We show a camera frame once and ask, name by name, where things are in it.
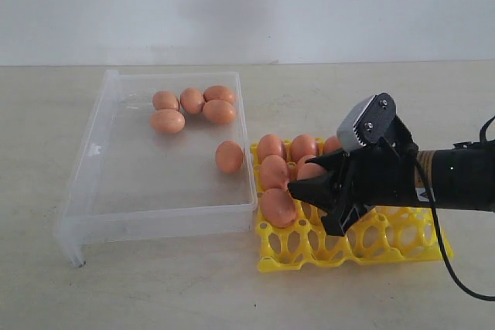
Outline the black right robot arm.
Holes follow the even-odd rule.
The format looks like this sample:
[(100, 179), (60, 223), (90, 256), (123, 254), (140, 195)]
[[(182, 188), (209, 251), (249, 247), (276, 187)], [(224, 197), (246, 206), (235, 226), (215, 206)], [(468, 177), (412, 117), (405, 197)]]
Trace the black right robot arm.
[(290, 182), (288, 190), (293, 199), (325, 212), (322, 224), (331, 236), (344, 236), (377, 206), (494, 210), (494, 150), (478, 143), (420, 151), (413, 143), (382, 139), (312, 163), (324, 174)]

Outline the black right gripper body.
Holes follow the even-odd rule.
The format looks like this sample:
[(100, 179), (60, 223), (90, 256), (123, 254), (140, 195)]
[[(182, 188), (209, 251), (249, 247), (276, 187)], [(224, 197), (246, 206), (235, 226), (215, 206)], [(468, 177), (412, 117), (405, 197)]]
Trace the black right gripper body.
[(340, 221), (356, 222), (375, 206), (417, 206), (413, 156), (387, 142), (353, 151), (342, 148)]

